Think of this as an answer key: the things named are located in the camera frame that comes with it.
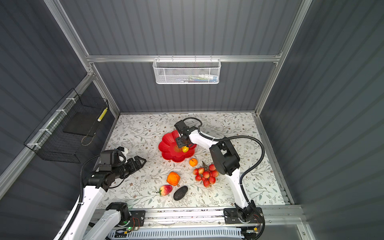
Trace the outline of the yellow marker pen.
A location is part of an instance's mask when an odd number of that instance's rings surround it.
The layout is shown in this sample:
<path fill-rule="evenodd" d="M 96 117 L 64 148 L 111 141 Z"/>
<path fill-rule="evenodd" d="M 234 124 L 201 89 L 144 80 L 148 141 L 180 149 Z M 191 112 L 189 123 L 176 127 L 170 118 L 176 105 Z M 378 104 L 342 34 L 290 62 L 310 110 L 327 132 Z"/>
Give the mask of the yellow marker pen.
<path fill-rule="evenodd" d="M 97 121 L 98 122 L 101 122 L 102 120 L 103 120 L 103 118 L 105 117 L 105 115 L 106 115 L 106 113 L 108 112 L 108 107 L 106 107 L 102 112 L 101 112 L 101 114 L 99 115 L 99 117 L 98 117 L 98 119 L 97 119 Z"/>

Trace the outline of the small orange tangerine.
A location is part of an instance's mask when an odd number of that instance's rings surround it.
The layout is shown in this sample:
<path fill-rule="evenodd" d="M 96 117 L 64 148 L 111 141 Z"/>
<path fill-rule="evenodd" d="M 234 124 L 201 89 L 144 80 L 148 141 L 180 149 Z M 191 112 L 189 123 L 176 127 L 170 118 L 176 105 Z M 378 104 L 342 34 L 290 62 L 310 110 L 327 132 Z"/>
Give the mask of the small orange tangerine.
<path fill-rule="evenodd" d="M 198 165 L 198 160 L 195 159 L 195 158 L 190 159 L 190 160 L 189 160 L 189 165 L 190 165 L 191 167 L 195 167 L 195 166 L 197 166 L 197 165 Z"/>

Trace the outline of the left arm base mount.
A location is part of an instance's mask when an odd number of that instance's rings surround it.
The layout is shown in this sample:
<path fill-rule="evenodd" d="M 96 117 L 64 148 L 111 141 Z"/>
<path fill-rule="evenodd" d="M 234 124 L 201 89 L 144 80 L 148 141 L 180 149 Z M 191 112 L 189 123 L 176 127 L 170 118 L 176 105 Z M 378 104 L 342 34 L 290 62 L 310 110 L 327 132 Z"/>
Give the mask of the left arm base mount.
<path fill-rule="evenodd" d="M 108 210 L 103 213 L 100 220 L 103 223 L 113 223 L 113 227 L 143 227 L 145 222 L 146 212 L 144 210 L 132 211 L 130 210 L 128 216 L 124 216 L 120 211 L 117 210 Z"/>

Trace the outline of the aluminium rail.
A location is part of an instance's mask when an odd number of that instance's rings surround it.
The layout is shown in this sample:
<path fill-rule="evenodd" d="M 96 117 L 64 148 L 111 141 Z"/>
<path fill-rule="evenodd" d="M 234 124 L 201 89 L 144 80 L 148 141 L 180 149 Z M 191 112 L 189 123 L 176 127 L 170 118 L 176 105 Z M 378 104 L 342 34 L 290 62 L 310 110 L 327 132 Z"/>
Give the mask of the aluminium rail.
<path fill-rule="evenodd" d="M 154 228 L 194 228 L 194 227 L 235 227 L 261 224 L 255 217 L 242 223 L 236 211 L 226 211 L 227 207 L 195 207 L 195 208 L 151 208 L 142 209 L 143 217 L 134 217 L 141 229 Z M 262 206 L 267 225 L 299 225 L 306 224 L 307 218 L 299 205 Z"/>

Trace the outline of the black pad in basket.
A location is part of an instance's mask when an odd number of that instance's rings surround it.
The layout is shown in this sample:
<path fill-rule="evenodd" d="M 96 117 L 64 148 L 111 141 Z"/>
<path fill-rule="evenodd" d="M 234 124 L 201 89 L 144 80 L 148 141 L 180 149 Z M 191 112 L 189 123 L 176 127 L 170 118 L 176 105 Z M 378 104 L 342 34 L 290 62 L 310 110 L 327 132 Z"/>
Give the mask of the black pad in basket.
<path fill-rule="evenodd" d="M 76 113 L 65 125 L 63 132 L 67 134 L 93 137 L 101 122 L 98 122 L 98 115 L 92 113 Z"/>

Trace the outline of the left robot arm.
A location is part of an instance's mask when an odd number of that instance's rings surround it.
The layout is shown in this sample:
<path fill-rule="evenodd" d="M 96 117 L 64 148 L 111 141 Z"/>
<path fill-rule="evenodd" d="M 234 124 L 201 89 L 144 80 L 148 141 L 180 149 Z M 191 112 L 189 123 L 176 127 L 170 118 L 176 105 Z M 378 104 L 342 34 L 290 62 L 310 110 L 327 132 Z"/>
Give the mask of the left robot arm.
<path fill-rule="evenodd" d="M 99 202 L 111 189 L 117 179 L 125 180 L 146 164 L 139 156 L 127 157 L 128 150 L 118 147 L 101 152 L 95 158 L 98 163 L 88 177 L 80 172 L 80 194 L 63 226 L 55 236 L 56 240 L 104 240 L 114 227 L 120 227 L 124 233 L 140 227 L 140 220 L 130 213 L 128 205 L 122 202 L 109 204 L 103 216 L 87 228 Z"/>

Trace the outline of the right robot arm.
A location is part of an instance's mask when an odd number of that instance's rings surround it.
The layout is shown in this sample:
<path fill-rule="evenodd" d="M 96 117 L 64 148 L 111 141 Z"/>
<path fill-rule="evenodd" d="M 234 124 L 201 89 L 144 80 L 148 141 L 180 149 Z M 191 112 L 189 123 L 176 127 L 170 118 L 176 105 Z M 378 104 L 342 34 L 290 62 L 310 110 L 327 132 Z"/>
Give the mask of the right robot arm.
<path fill-rule="evenodd" d="M 198 145 L 209 150 L 216 170 L 229 181 L 239 217 L 246 219 L 252 216 L 256 212 L 256 205 L 246 194 L 243 178 L 263 161 L 265 156 L 264 145 L 260 140 L 251 136 L 239 135 L 223 138 L 209 136 L 201 131 L 202 125 L 202 121 L 193 117 L 178 121 L 174 125 L 179 134 L 176 138 L 178 147 Z M 260 159 L 244 173 L 240 172 L 240 156 L 231 142 L 231 140 L 235 139 L 252 140 L 260 146 L 262 151 Z"/>

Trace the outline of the orange bell pepper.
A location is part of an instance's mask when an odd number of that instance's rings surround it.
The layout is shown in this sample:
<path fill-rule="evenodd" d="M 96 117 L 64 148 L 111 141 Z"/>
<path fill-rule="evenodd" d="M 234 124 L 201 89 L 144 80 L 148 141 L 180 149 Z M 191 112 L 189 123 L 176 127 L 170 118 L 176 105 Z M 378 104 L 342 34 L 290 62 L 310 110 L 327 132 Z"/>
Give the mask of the orange bell pepper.
<path fill-rule="evenodd" d="M 167 183 L 169 183 L 172 186 L 177 186 L 180 182 L 181 177 L 175 173 L 175 172 L 170 172 L 168 177 L 167 177 Z"/>

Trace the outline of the dark avocado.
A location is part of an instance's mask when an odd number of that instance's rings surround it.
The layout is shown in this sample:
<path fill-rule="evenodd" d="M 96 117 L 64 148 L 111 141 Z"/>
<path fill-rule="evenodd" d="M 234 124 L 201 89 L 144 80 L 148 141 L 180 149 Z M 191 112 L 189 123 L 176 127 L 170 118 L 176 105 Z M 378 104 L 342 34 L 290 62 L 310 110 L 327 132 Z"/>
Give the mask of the dark avocado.
<path fill-rule="evenodd" d="M 188 190 L 189 189 L 188 189 L 187 186 L 180 187 L 178 190 L 175 191 L 173 199 L 175 201 L 180 201 L 181 199 L 183 199 L 185 197 L 185 195 L 187 194 Z"/>

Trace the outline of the yellow corn-like fruit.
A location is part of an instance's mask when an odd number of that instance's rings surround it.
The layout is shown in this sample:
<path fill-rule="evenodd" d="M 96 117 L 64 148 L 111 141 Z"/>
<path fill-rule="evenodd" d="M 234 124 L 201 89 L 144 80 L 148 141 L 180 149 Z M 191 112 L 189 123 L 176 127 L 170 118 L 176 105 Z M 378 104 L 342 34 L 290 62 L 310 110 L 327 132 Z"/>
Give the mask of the yellow corn-like fruit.
<path fill-rule="evenodd" d="M 187 153 L 188 151 L 189 151 L 189 147 L 186 147 L 186 146 L 182 147 L 183 153 Z"/>

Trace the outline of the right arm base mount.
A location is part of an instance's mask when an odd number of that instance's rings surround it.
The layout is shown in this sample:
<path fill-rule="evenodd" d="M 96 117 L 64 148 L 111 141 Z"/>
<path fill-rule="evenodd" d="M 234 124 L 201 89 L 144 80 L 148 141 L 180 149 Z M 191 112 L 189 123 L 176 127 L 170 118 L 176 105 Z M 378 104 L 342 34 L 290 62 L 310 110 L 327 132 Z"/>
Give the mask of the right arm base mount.
<path fill-rule="evenodd" d="M 261 208 L 225 208 L 223 210 L 226 224 L 263 224 L 264 214 Z"/>

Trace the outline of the red lychee bunch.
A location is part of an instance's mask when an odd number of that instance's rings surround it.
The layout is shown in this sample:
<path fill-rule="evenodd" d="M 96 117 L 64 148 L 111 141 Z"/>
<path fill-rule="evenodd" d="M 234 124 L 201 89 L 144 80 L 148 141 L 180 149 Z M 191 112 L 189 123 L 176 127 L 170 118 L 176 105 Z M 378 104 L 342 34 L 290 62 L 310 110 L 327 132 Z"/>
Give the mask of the red lychee bunch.
<path fill-rule="evenodd" d="M 195 180 L 202 182 L 206 188 L 214 185 L 219 176 L 219 172 L 214 164 L 206 165 L 205 163 L 201 167 L 195 168 L 193 174 L 195 175 Z"/>

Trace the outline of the red-yellow strawberry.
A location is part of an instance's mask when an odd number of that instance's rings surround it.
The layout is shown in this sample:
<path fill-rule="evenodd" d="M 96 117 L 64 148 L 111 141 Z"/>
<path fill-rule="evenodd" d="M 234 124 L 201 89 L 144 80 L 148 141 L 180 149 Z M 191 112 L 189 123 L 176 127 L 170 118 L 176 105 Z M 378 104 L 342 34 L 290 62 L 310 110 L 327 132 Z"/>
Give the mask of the red-yellow strawberry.
<path fill-rule="evenodd" d="M 163 185 L 159 188 L 158 194 L 160 196 L 167 196 L 169 195 L 173 190 L 173 186 L 171 185 Z"/>

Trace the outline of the red flower-shaped fruit bowl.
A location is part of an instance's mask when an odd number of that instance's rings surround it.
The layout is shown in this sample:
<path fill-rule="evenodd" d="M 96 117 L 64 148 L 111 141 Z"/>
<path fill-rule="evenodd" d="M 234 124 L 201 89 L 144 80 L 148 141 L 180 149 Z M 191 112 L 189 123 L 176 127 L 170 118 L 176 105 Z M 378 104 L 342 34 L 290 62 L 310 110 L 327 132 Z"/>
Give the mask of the red flower-shaped fruit bowl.
<path fill-rule="evenodd" d="M 189 149 L 186 152 L 184 152 L 182 148 L 178 147 L 176 138 L 179 136 L 178 131 L 174 130 L 162 137 L 162 141 L 159 143 L 158 148 L 165 160 L 181 163 L 195 154 L 195 148 L 197 145 L 189 146 Z"/>

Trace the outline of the white perforated vent strip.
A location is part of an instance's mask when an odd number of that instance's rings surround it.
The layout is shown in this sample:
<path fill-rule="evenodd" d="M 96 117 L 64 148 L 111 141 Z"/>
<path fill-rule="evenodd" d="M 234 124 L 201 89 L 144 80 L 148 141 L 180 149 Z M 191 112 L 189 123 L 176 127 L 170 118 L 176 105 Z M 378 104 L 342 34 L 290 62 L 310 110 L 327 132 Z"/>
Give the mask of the white perforated vent strip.
<path fill-rule="evenodd" d="M 216 228 L 164 228 L 164 229 L 140 229 L 127 232 L 113 230 L 109 233 L 110 240 L 203 240 L 203 239 L 235 239 L 244 240 L 240 228 L 216 227 Z"/>

